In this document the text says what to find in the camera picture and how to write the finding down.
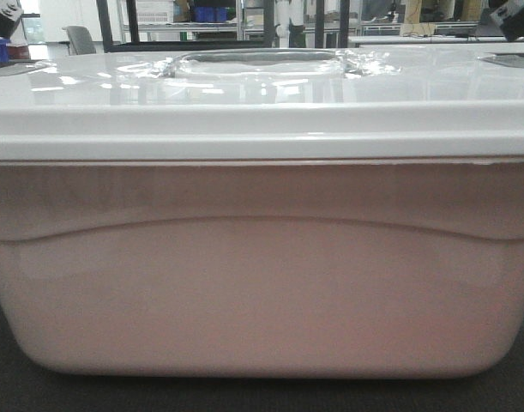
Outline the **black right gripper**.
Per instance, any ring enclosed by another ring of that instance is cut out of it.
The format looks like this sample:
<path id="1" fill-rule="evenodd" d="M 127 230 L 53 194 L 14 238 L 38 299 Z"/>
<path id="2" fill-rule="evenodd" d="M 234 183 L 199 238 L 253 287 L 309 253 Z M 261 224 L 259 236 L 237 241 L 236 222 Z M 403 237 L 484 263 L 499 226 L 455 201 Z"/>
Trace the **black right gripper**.
<path id="1" fill-rule="evenodd" d="M 491 12 L 492 21 L 507 41 L 524 37 L 524 0 L 509 0 Z"/>

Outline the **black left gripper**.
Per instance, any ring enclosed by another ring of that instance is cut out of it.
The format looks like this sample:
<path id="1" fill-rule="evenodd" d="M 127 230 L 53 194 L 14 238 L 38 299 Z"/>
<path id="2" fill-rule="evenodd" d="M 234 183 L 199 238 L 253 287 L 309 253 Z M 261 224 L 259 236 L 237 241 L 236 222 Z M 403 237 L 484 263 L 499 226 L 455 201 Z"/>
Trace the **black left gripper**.
<path id="1" fill-rule="evenodd" d="M 16 0 L 0 0 L 0 37 L 9 39 L 18 28 L 24 11 Z"/>

